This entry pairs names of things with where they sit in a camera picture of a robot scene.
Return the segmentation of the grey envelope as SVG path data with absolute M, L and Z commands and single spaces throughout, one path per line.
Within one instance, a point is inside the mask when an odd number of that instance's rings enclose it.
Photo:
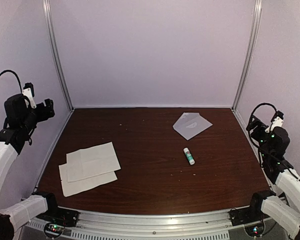
M 198 112 L 184 112 L 173 124 L 173 129 L 187 141 L 197 136 L 213 124 Z

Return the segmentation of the white letter sheet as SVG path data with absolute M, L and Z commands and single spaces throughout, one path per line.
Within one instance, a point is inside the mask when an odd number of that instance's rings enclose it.
M 66 154 L 67 180 L 76 182 L 121 169 L 112 142 Z

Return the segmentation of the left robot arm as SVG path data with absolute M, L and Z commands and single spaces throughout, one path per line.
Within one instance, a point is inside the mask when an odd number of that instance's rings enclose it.
M 31 135 L 39 122 L 55 115 L 54 102 L 45 99 L 35 104 L 32 97 L 22 93 L 4 102 L 6 118 L 0 131 L 0 191 L 13 162 L 20 155 L 25 143 L 31 143 Z M 53 193 L 38 192 L 6 209 L 0 209 L 0 240 L 12 240 L 23 225 L 43 214 L 51 222 L 62 218 Z

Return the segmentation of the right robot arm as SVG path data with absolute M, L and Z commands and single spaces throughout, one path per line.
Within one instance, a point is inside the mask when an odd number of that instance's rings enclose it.
M 273 118 L 270 126 L 252 116 L 246 130 L 252 141 L 257 142 L 261 167 L 266 177 L 292 201 L 295 208 L 283 203 L 275 192 L 264 190 L 253 194 L 246 216 L 256 221 L 262 215 L 267 215 L 292 240 L 300 240 L 300 176 L 284 158 L 290 138 L 282 124 L 283 120 L 278 116 Z

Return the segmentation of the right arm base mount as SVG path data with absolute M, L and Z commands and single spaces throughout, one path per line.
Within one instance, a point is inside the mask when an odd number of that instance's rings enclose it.
M 253 215 L 248 207 L 231 208 L 228 212 L 233 227 L 243 225 L 245 233 L 252 238 L 261 238 L 266 234 L 265 220 L 269 218 L 264 213 Z

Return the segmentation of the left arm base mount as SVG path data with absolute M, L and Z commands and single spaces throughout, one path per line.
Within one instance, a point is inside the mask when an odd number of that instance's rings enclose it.
M 58 207 L 55 212 L 46 211 L 39 214 L 36 218 L 46 221 L 43 233 L 48 239 L 59 238 L 66 228 L 77 225 L 79 212 L 76 210 Z

